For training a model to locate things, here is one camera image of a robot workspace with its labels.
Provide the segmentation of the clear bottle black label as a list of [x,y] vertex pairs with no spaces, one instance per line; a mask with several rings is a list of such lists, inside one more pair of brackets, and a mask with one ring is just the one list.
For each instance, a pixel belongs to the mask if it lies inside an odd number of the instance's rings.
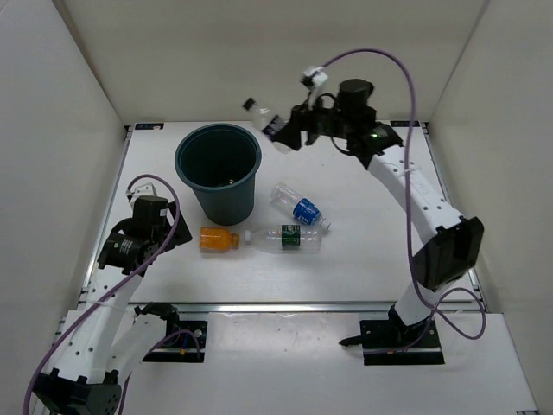
[[268,107],[260,105],[254,98],[248,98],[243,108],[250,114],[254,128],[260,131],[273,146],[283,154],[291,152],[291,148],[275,140],[276,134],[286,125],[286,121]]

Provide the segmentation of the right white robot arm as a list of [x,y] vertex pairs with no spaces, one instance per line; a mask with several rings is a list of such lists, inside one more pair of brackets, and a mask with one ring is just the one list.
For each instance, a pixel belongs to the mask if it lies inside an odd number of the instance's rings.
[[484,226],[451,206],[410,160],[409,139],[378,122],[368,99],[372,83],[350,79],[340,83],[331,107],[323,104],[320,74],[306,76],[306,101],[292,108],[289,121],[269,128],[274,143],[299,150],[320,137],[345,140],[343,154],[357,158],[380,181],[406,213],[407,232],[417,233],[422,247],[409,252],[412,283],[391,307],[388,335],[397,345],[415,340],[420,328],[438,311],[455,282],[474,267]]

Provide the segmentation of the clear bottle blue label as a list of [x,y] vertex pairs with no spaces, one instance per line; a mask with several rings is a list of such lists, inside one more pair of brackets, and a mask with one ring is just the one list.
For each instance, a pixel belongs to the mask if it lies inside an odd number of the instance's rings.
[[325,233],[331,227],[331,222],[310,199],[283,182],[279,182],[271,190],[270,203],[281,213],[287,214],[303,225],[319,227]]

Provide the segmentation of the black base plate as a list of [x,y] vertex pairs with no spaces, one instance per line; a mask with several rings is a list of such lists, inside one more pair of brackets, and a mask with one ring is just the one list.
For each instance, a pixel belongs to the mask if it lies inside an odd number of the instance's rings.
[[344,348],[361,346],[365,366],[443,365],[440,337],[434,320],[416,329],[414,335],[401,339],[390,320],[361,320],[360,334],[342,339]]
[[206,356],[208,318],[207,314],[180,313],[171,335],[159,348],[143,358],[143,362],[157,363],[203,363]]

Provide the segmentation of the left black corner label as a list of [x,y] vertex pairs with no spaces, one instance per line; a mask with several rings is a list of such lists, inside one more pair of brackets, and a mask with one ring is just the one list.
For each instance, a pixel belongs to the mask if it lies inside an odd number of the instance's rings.
[[136,123],[135,131],[158,131],[164,128],[164,123]]

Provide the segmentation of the right black corner label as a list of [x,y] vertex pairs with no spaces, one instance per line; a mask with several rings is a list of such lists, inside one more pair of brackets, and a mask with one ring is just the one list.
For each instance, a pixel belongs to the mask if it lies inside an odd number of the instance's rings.
[[[391,125],[391,127],[394,127],[394,128],[408,128],[410,126],[410,122],[409,121],[403,121],[403,120],[391,120],[390,125]],[[414,121],[412,123],[412,126],[413,127],[419,127],[420,123],[418,121]]]

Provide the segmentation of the black corner label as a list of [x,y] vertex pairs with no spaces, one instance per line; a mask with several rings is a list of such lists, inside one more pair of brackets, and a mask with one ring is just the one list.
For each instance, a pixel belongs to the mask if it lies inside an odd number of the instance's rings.
[[[410,122],[409,121],[403,121],[403,120],[391,120],[390,125],[391,125],[391,127],[394,127],[394,128],[408,128],[410,126]],[[420,123],[418,121],[414,121],[412,123],[412,126],[413,127],[419,127]]]
[[135,131],[158,131],[164,128],[164,123],[136,123]]

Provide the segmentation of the orange plastic bottle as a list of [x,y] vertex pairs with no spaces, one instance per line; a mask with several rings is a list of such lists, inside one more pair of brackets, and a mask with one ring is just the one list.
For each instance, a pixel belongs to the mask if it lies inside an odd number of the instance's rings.
[[230,233],[224,228],[202,227],[200,229],[200,249],[227,251],[237,249],[240,244],[238,233]]

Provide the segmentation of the dark teal plastic bin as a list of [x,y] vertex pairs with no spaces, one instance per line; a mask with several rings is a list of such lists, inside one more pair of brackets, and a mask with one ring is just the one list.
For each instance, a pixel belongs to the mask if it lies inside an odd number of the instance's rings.
[[[187,134],[175,151],[176,174],[193,190],[205,216],[221,226],[250,216],[261,161],[257,139],[235,124],[202,126]],[[221,186],[228,179],[235,184]]]

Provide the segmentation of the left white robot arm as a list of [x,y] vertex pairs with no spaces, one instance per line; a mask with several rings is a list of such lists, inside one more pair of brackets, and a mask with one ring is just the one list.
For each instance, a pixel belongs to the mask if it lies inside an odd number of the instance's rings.
[[53,414],[113,414],[124,383],[151,350],[181,336],[178,311],[169,303],[133,309],[136,321],[116,337],[129,301],[147,268],[163,253],[190,242],[180,203],[156,195],[135,198],[132,216],[111,230],[97,259],[100,270],[120,275],[92,282],[88,305],[61,334],[31,382],[35,396]]

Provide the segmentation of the clear bottle green label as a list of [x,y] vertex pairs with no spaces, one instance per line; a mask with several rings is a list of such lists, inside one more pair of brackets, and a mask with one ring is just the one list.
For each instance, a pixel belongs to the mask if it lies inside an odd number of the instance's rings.
[[268,253],[318,253],[322,236],[317,230],[301,225],[278,225],[244,230],[244,243]]

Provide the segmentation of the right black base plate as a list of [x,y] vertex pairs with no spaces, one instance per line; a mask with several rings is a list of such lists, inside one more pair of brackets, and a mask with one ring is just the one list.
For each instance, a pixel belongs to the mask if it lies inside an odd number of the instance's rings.
[[416,329],[414,335],[401,339],[390,320],[361,320],[360,334],[342,339],[344,348],[361,346],[365,366],[443,365],[440,337],[434,320]]

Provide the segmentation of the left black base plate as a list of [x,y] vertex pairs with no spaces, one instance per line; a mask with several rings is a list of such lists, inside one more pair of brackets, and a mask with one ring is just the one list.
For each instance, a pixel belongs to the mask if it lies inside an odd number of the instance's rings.
[[159,348],[143,358],[143,362],[157,363],[203,363],[206,356],[208,318],[207,314],[180,313],[171,335]]

